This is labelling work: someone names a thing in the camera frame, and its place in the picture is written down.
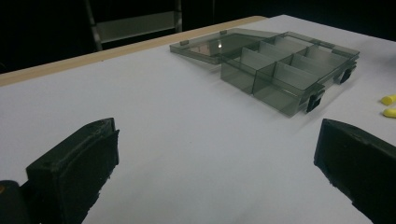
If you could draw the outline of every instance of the white tabletop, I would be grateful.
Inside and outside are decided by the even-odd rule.
[[[0,179],[98,119],[120,129],[118,165],[84,223],[371,223],[313,163],[323,119],[396,146],[396,43],[289,16],[241,28],[293,31],[361,52],[343,85],[287,118],[169,46],[0,88]]]

